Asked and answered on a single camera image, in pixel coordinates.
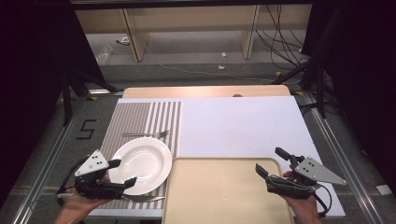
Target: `fork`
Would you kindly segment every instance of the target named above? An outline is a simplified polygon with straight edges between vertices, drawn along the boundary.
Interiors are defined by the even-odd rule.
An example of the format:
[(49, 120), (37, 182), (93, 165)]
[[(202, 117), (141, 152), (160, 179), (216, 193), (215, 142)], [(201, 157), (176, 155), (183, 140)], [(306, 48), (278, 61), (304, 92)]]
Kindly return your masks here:
[(135, 203), (151, 203), (165, 199), (165, 197), (163, 196), (128, 195), (128, 194), (122, 194), (122, 197), (132, 200)]
[(154, 136), (155, 138), (163, 138), (169, 134), (169, 130), (160, 133), (123, 133), (122, 136)]

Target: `plate rim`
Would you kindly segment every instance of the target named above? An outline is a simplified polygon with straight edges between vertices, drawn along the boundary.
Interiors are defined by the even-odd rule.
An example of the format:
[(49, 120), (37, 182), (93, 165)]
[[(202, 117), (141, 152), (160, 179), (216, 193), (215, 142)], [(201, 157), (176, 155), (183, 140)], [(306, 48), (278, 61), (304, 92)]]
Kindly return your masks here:
[[(161, 179), (161, 181), (158, 181), (159, 184), (154, 184), (153, 186), (155, 187), (151, 187), (149, 188), (149, 190), (145, 189), (135, 189), (134, 187), (131, 187), (129, 189), (126, 189), (124, 191), (124, 194), (128, 194), (128, 195), (143, 195), (149, 192), (152, 192), (153, 190), (155, 190), (156, 188), (158, 188), (165, 180), (166, 178), (169, 176), (171, 168), (172, 168), (172, 153), (170, 148), (161, 140), (157, 139), (157, 138), (152, 138), (152, 137), (140, 137), (140, 138), (135, 138), (127, 143), (125, 143), (124, 145), (122, 145), (119, 149), (117, 149), (116, 153), (114, 153), (113, 157), (111, 160), (122, 160), (120, 153), (127, 150), (126, 152), (124, 152), (122, 154), (125, 155), (128, 151), (132, 150), (135, 147), (141, 147), (141, 146), (151, 146), (154, 147), (156, 149), (158, 149), (161, 154), (163, 155), (163, 168), (162, 171), (159, 174), (159, 177)], [(119, 183), (119, 184), (123, 184), (122, 182), (119, 181), (119, 175), (118, 175), (118, 169), (119, 167), (115, 167), (113, 169), (108, 170), (108, 176), (110, 178), (110, 182), (112, 183)]]

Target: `gray floor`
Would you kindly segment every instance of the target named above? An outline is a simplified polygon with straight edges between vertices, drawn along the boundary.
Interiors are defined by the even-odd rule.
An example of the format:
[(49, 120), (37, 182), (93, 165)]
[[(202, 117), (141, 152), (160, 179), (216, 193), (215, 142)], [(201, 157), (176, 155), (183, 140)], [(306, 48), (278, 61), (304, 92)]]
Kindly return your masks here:
[[(273, 36), (273, 31), (266, 31), (269, 36)], [(300, 42), (304, 42), (304, 31), (294, 31), (297, 38)], [(285, 36), (286, 41), (293, 43), (295, 45), (300, 45), (299, 42), (290, 34), (290, 31), (283, 31), (282, 33)], [(92, 46), (92, 52), (94, 55), (99, 55), (101, 50), (105, 46), (110, 46), (113, 48), (111, 51), (108, 60), (101, 66), (101, 69), (105, 75), (106, 79), (111, 81), (116, 81), (118, 84), (122, 85), (134, 85), (134, 86), (150, 86), (154, 85), (152, 80), (157, 76), (157, 73), (164, 73), (164, 78), (173, 78), (173, 82), (161, 82), (161, 85), (220, 85), (221, 80), (211, 80), (205, 81), (203, 78), (205, 76), (207, 79), (210, 79), (213, 74), (225, 74), (231, 75), (234, 77), (244, 77), (243, 68), (246, 67), (248, 72), (255, 76), (255, 73), (258, 73), (258, 77), (260, 77), (260, 72), (262, 69), (260, 68), (261, 63), (271, 64), (271, 68), (268, 68), (265, 71), (266, 76), (262, 78), (266, 79), (276, 79), (275, 72), (282, 71), (283, 73), (287, 72), (287, 69), (278, 69), (272, 63), (279, 63), (280, 66), (285, 66), (285, 60), (271, 54), (270, 50), (264, 46), (264, 44), (260, 41), (257, 35), (255, 35), (254, 45), (252, 49), (252, 55), (249, 60), (245, 60), (242, 55), (242, 49), (239, 43), (239, 37), (237, 32), (199, 32), (199, 33), (165, 33), (165, 34), (152, 34), (150, 36), (150, 40), (148, 42), (147, 52), (143, 58), (142, 62), (136, 63), (134, 61), (132, 52), (130, 47), (123, 46), (116, 43), (116, 40), (121, 40), (126, 35), (87, 35), (87, 38)], [(270, 38), (266, 37), (266, 40), (272, 44)], [(283, 46), (279, 43), (274, 44), (275, 48), (282, 52), (284, 55), (285, 50)], [(290, 47), (293, 51), (293, 54), (297, 58), (297, 60), (293, 59), (295, 62), (301, 60), (304, 61), (307, 57), (300, 54), (297, 47)], [(208, 64), (208, 70), (202, 71), (197, 70), (197, 68), (203, 68), (202, 66), (193, 66), (194, 64)], [(235, 64), (243, 64), (244, 66), (237, 66), (238, 69), (235, 71)], [(109, 68), (114, 65), (120, 69), (119, 76), (108, 73)], [(145, 65), (158, 65), (158, 67), (150, 67), (148, 70)], [(224, 66), (225, 68), (219, 69), (219, 65)], [(188, 74), (188, 73), (196, 73), (202, 72), (199, 74), (199, 78), (195, 80), (190, 80), (191, 77), (183, 77), (182, 75), (173, 75), (170, 69), (177, 68), (182, 70), (182, 72), (178, 71), (180, 74)], [(137, 69), (134, 70), (134, 74), (137, 74), (137, 77), (123, 77), (121, 74), (126, 69)], [(154, 73), (152, 77), (140, 77), (138, 71), (143, 71), (142, 74), (149, 73), (148, 71), (152, 71)], [(126, 79), (131, 78), (140, 78), (139, 81), (131, 82), (131, 80), (126, 81)], [(295, 79), (289, 80), (286, 84), (290, 87), (291, 90), (299, 90), (296, 82), (299, 77)], [(235, 78), (234, 81), (228, 80), (227, 83), (232, 83), (234, 85), (241, 84), (254, 84), (258, 82), (257, 80), (247, 80)], [(76, 127), (74, 129), (79, 129), (81, 123), (84, 119), (95, 118), (100, 120), (100, 123), (96, 125), (106, 127), (111, 119), (111, 114), (114, 109), (114, 104), (117, 102), (119, 96), (107, 96), (107, 97), (99, 97), (96, 101), (87, 101), (84, 103), (82, 108), (82, 113), (76, 119)], [(296, 101), (301, 104), (306, 104), (305, 96), (295, 96)], [(343, 119), (341, 115), (339, 115), (339, 111), (337, 111), (336, 107), (329, 105), (326, 107), (328, 111), (327, 121), (330, 123), (334, 134), (337, 139), (340, 141), (340, 144), (346, 150), (347, 156), (350, 159), (353, 167), (356, 169), (358, 176), (364, 184), (364, 187), (369, 192), (370, 196), (373, 198), (375, 202), (376, 208), (379, 210), (382, 218), (384, 219), (384, 223), (396, 223), (396, 215), (392, 212), (396, 210), (396, 200), (394, 195), (385, 195), (382, 196), (379, 194), (376, 186), (385, 184), (383, 179), (378, 174), (374, 166), (371, 164), (368, 158), (365, 158), (360, 154), (359, 143), (353, 137), (353, 133), (350, 131), (347, 121)], [(341, 173), (339, 166), (334, 162), (334, 156), (329, 150), (329, 146), (326, 143), (326, 140), (323, 138), (323, 135), (320, 134), (321, 131), (319, 129), (318, 124), (315, 122), (312, 111), (307, 111), (304, 114), (304, 119), (308, 130), (312, 134), (316, 147), (318, 149), (319, 155), (323, 160), (324, 165), (328, 166), (336, 173)], [(4, 206), (0, 213), (0, 219), (3, 220), (3, 223), (11, 223), (17, 214), (17, 211), (28, 192), (28, 187), (32, 186), (36, 177), (39, 176), (41, 171), (41, 167), (43, 162), (46, 160), (50, 151), (52, 150), (59, 133), (62, 131), (62, 123), (63, 123), (63, 105), (62, 102), (57, 104), (57, 112), (54, 114), (52, 118), (52, 122), (49, 124), (47, 131), (43, 134), (43, 138), (41, 139), (37, 149), (32, 154), (31, 159), (25, 165), (25, 168), (20, 176), (19, 181), (16, 184), (15, 190), (9, 195), (7, 200), (7, 205)], [(84, 148), (95, 148), (100, 147), (103, 137), (106, 134), (106, 129), (98, 128), (97, 133), (95, 133), (95, 138), (90, 142), (77, 142), (75, 141), (76, 137), (80, 134), (79, 132), (70, 133), (68, 136), (69, 140), (66, 142), (66, 147), (69, 149), (66, 152), (63, 152), (61, 158), (63, 160), (72, 161), (76, 155), (83, 156), (86, 154), (85, 151), (78, 150), (76, 144), (79, 147)], [(63, 176), (58, 175), (64, 173), (64, 171), (68, 170), (69, 167), (67, 165), (69, 163), (59, 163), (62, 165), (57, 165), (54, 167), (54, 171), (51, 172), (48, 183), (46, 183), (46, 187), (39, 197), (39, 202), (35, 207), (33, 214), (29, 220), (29, 223), (49, 223), (52, 222), (56, 217), (56, 211), (58, 211), (58, 207), (56, 202), (53, 200), (51, 192), (51, 186), (56, 186), (56, 183), (59, 183), (62, 180)], [(354, 193), (351, 191), (349, 187), (335, 187), (337, 195), (340, 198), (340, 202), (344, 206), (346, 210), (346, 217), (341, 218), (326, 218), (325, 223), (369, 223), (363, 212), (361, 211), (360, 206), (357, 203), (356, 197)], [(115, 223), (115, 219), (106, 219), (106, 220), (97, 220), (92, 219), (89, 220), (88, 223)], [(138, 223), (138, 220), (120, 220), (119, 223)]]

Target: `white table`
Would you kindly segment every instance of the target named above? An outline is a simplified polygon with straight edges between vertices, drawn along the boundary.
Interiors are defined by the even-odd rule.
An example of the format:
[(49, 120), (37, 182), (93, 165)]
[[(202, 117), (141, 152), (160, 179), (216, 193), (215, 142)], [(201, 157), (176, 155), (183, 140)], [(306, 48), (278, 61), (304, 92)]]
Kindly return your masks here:
[[(284, 96), (271, 97), (198, 97), (198, 90), (208, 91), (210, 95), (213, 91), (221, 90), (230, 94), (242, 93), (248, 95), (248, 90), (254, 92), (257, 90), (267, 90), (264, 86), (251, 87), (184, 87), (184, 88), (159, 88), (151, 89), (152, 91), (160, 90), (163, 95), (168, 96), (179, 91), (185, 91), (185, 95), (189, 98), (123, 98), (119, 100), (113, 120), (110, 123), (106, 139), (109, 141), (111, 134), (119, 132), (115, 136), (120, 135), (122, 130), (116, 127), (123, 125), (120, 120), (126, 120), (117, 117), (128, 116), (124, 112), (120, 112), (119, 106), (127, 106), (133, 104), (147, 104), (147, 111), (159, 111), (150, 113), (148, 120), (155, 120), (162, 116), (161, 113), (171, 114), (174, 111), (175, 116), (179, 118), (178, 123), (162, 122), (162, 124), (146, 125), (145, 131), (156, 132), (154, 129), (163, 130), (171, 129), (170, 139), (166, 139), (165, 143), (171, 145), (174, 157), (269, 157), (278, 161), (283, 171), (289, 170), (289, 162), (283, 161), (275, 154), (276, 147), (282, 147), (290, 154), (296, 156), (309, 156), (320, 161), (318, 152), (314, 146), (312, 138), (305, 126), (301, 112), (294, 100), (294, 97), (288, 96), (287, 92)], [(277, 87), (275, 90), (285, 90), (284, 87)], [(113, 150), (117, 150), (122, 142), (112, 143)], [(342, 217), (345, 212), (332, 188), (332, 185), (325, 184), (332, 193), (332, 209), (329, 217)], [(163, 194), (164, 189), (160, 189), (156, 193)], [(329, 204), (329, 196), (325, 190), (318, 191), (319, 197)], [(133, 218), (155, 218), (159, 219), (163, 215), (163, 205), (161, 202), (155, 204), (145, 204), (141, 208), (135, 209), (113, 209), (111, 206), (92, 211), (91, 216), (104, 217), (133, 217)]]

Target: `wooden table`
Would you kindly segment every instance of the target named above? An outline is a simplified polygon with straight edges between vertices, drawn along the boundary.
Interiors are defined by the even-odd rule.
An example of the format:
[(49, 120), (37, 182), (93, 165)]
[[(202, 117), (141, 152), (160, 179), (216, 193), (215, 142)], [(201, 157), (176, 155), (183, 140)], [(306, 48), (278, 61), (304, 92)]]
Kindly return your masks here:
[(286, 86), (260, 85), (128, 88), (124, 91), (122, 98), (231, 97), (236, 94), (242, 96), (290, 96)]
[[(265, 102), (271, 101), (272, 103), (270, 103), (270, 105), (274, 104), (276, 99), (277, 99), (277, 97), (279, 97), (277, 100), (279, 100), (279, 103), (281, 105), (275, 106), (275, 107), (282, 107), (284, 105), (282, 103), (282, 101), (285, 99), (283, 97), (284, 96), (286, 96), (286, 97), (290, 96), (290, 92), (289, 92), (289, 89), (286, 86), (282, 86), (282, 85), (276, 85), (276, 86), (273, 86), (273, 85), (271, 85), (271, 86), (260, 85), (259, 86), (258, 85), (258, 86), (189, 86), (189, 87), (128, 88), (128, 89), (126, 89), (124, 91), (124, 94), (122, 96), (122, 99), (119, 101), (119, 104), (125, 104), (125, 103), (129, 104), (129, 103), (132, 103), (132, 102), (134, 102), (134, 103), (136, 103), (136, 102), (138, 102), (138, 103), (142, 103), (142, 102), (146, 103), (147, 101), (149, 101), (149, 102), (151, 102), (151, 101), (160, 102), (161, 101), (162, 102), (163, 100), (164, 101), (172, 101), (172, 99), (169, 99), (169, 98), (175, 98), (175, 100), (184, 99), (182, 101), (183, 101), (183, 105), (184, 105), (184, 107), (183, 107), (183, 111), (184, 111), (183, 112), (183, 116), (184, 116), (183, 123), (185, 123), (185, 125), (183, 126), (184, 128), (183, 128), (183, 130), (181, 132), (185, 132), (185, 133), (183, 135), (183, 143), (179, 144), (179, 146), (182, 146), (182, 147), (179, 147), (177, 149), (177, 153), (178, 154), (177, 153), (175, 153), (175, 154), (176, 154), (176, 157), (178, 157), (178, 155), (180, 157), (186, 157), (186, 156), (189, 157), (190, 155), (192, 155), (194, 153), (193, 150), (192, 150), (192, 148), (194, 148), (194, 147), (191, 147), (191, 144), (193, 144), (194, 146), (197, 146), (197, 145), (195, 144), (195, 142), (193, 140), (191, 140), (191, 137), (189, 136), (189, 134), (191, 133), (191, 130), (187, 130), (187, 129), (188, 129), (188, 127), (194, 127), (194, 128), (198, 127), (198, 128), (200, 128), (200, 125), (197, 126), (195, 124), (191, 124), (191, 121), (194, 120), (194, 119), (191, 119), (191, 115), (194, 115), (194, 113), (191, 113), (191, 109), (190, 110), (188, 110), (188, 109), (191, 108), (191, 105), (195, 106), (195, 104), (191, 103), (191, 101), (195, 101), (195, 99), (188, 99), (188, 98), (212, 98), (213, 97), (213, 100), (217, 100), (220, 103), (220, 102), (223, 102), (222, 100), (220, 100), (220, 98), (222, 98), (222, 97), (228, 98), (228, 100), (226, 100), (226, 101), (229, 101), (230, 97), (233, 97), (233, 96), (236, 96), (236, 95), (243, 96), (244, 98), (245, 97), (246, 98), (251, 97), (252, 100), (254, 100), (256, 98), (263, 97), (263, 96), (272, 96), (272, 97), (268, 97), (268, 99), (264, 100)], [(275, 107), (271, 106), (272, 109), (268, 110), (268, 111), (273, 111), (273, 110), (278, 111), (279, 108), (275, 109)], [(315, 147), (312, 145), (312, 139), (310, 139), (310, 135), (308, 133), (308, 130), (305, 127), (304, 121), (301, 118), (298, 118), (298, 117), (295, 117), (295, 116), (291, 116), (289, 118), (289, 116), (284, 114), (284, 113), (292, 113), (292, 115), (299, 114), (298, 108), (297, 109), (293, 109), (290, 112), (289, 112), (288, 109), (286, 111), (288, 111), (288, 112), (285, 112), (284, 109), (278, 111), (279, 114), (282, 114), (282, 115), (280, 115), (280, 117), (291, 119), (291, 120), (285, 121), (284, 119), (282, 119), (282, 122), (281, 122), (280, 125), (278, 125), (278, 126), (277, 125), (268, 126), (268, 127), (272, 127), (272, 130), (270, 132), (279, 133), (278, 129), (284, 130), (284, 128), (285, 128), (284, 124), (291, 122), (291, 123), (295, 124), (294, 125), (295, 127), (299, 127), (299, 128), (298, 128), (297, 131), (293, 130), (293, 131), (290, 131), (290, 132), (298, 133), (299, 136), (295, 136), (295, 135), (294, 136), (290, 136), (290, 133), (288, 133), (288, 132), (282, 132), (282, 134), (283, 134), (282, 136), (278, 135), (277, 137), (274, 137), (274, 138), (271, 137), (270, 133), (269, 134), (266, 133), (263, 136), (268, 136), (272, 140), (275, 140), (277, 138), (280, 138), (280, 139), (292, 138), (292, 139), (289, 140), (289, 142), (283, 142), (282, 141), (283, 146), (286, 146), (287, 149), (290, 148), (290, 149), (293, 149), (293, 150), (294, 149), (295, 150), (299, 150), (299, 152), (301, 152), (301, 153), (303, 153), (304, 150), (308, 150), (309, 149), (310, 152), (311, 152), (311, 156), (312, 156), (312, 152), (315, 150)], [(238, 112), (238, 116), (246, 118), (246, 116), (243, 115), (243, 113), (242, 113), (243, 110), (241, 110), (240, 112), (241, 113)], [(113, 119), (115, 120), (114, 121), (114, 125), (116, 125), (116, 126), (117, 125), (124, 125), (122, 123), (119, 123), (117, 120), (124, 120), (124, 118), (120, 118), (120, 115), (127, 116), (127, 117), (129, 115), (125, 115), (125, 113), (121, 112), (121, 110), (118, 111), (118, 113), (116, 113), (116, 114), (117, 114), (116, 116), (113, 115)], [(268, 119), (268, 118), (276, 119), (276, 117), (274, 117), (274, 114), (265, 114), (263, 116), (266, 119), (259, 120), (259, 122), (261, 122), (261, 124), (258, 124), (258, 125), (260, 125), (262, 127), (265, 126), (265, 125), (262, 124), (263, 122), (267, 122), (267, 121), (271, 122), (271, 121), (273, 121), (272, 119)], [(249, 121), (247, 121), (247, 125), (249, 127), (254, 126)], [(122, 130), (123, 129), (122, 127), (119, 127), (119, 126), (117, 126), (117, 127), (116, 126), (113, 127), (113, 126), (111, 126), (111, 130)], [(244, 130), (244, 133), (246, 133), (248, 131), (248, 129), (246, 129), (246, 128), (242, 128), (242, 129)], [(113, 133), (112, 132), (107, 132), (106, 137), (108, 137), (108, 139), (110, 139), (110, 138), (112, 139), (112, 137), (117, 136), (116, 134), (115, 135), (114, 134), (111, 135), (111, 134), (113, 134)], [(266, 144), (267, 147), (270, 147), (270, 148), (273, 147), (272, 146), (273, 144), (270, 141), (271, 139), (263, 140), (263, 141), (265, 141), (267, 143)], [(250, 144), (251, 148), (255, 148), (255, 145), (253, 144), (253, 142), (254, 141), (249, 141), (249, 143), (251, 143)], [(296, 145), (298, 145), (300, 147), (293, 148), (293, 144), (296, 144)], [(107, 146), (109, 146), (109, 145), (104, 142), (102, 149), (109, 148)], [(210, 148), (210, 147), (209, 146), (199, 146), (199, 148)], [(225, 154), (223, 153), (223, 151), (219, 151), (219, 152), (217, 150), (211, 150), (211, 151), (213, 151), (213, 152), (216, 151), (216, 153), (219, 153), (219, 155), (212, 155), (213, 157), (215, 157), (215, 156), (217, 156), (217, 157), (228, 157), (228, 156), (230, 156), (229, 154), (233, 154), (233, 153), (235, 154), (234, 155), (235, 157), (240, 157), (241, 156), (241, 150), (238, 150), (238, 152), (235, 152), (234, 150), (230, 149), (230, 150), (227, 150), (226, 152), (224, 152)], [(263, 152), (264, 151), (265, 152), (269, 152), (271, 150), (268, 149), (268, 148), (265, 148), (265, 149), (261, 150), (260, 155), (257, 155), (256, 151), (254, 151), (254, 150), (253, 150), (253, 152), (249, 151), (249, 150), (242, 150), (242, 151), (245, 153), (244, 156), (249, 156), (249, 157), (256, 157), (256, 156), (259, 156), (259, 157), (260, 156), (262, 156), (262, 157), (270, 157), (270, 156), (266, 155)], [(210, 152), (207, 152), (207, 150), (203, 150), (202, 149), (202, 150), (199, 151), (199, 153), (201, 153), (203, 155), (205, 154), (206, 156), (209, 156), (209, 157), (212, 157)], [(202, 157), (203, 156), (201, 154), (199, 154), (199, 155), (198, 154), (197, 155), (194, 154), (192, 156), (194, 156), (194, 157)], [(344, 212), (342, 211), (341, 204), (336, 199), (335, 192), (333, 192), (333, 196), (335, 196), (335, 197), (333, 197), (334, 198), (334, 200), (333, 200), (334, 207), (333, 207), (332, 211), (334, 211), (335, 214), (338, 214), (338, 215), (341, 214), (340, 216), (344, 216), (345, 214), (343, 214)], [(162, 218), (162, 216), (163, 216), (163, 210), (159, 209), (159, 208), (155, 208), (155, 209), (151, 209), (150, 208), (150, 209), (147, 209), (147, 210), (141, 210), (140, 209), (139, 211), (137, 211), (137, 210), (136, 211), (135, 210), (132, 211), (132, 210), (131, 209), (125, 209), (125, 208), (114, 208), (113, 205), (109, 205), (108, 207), (102, 208), (102, 210), (101, 209), (93, 210), (90, 213), (90, 215), (93, 216), (93, 217), (125, 217), (125, 218), (141, 218), (141, 219), (159, 219), (159, 218)]]

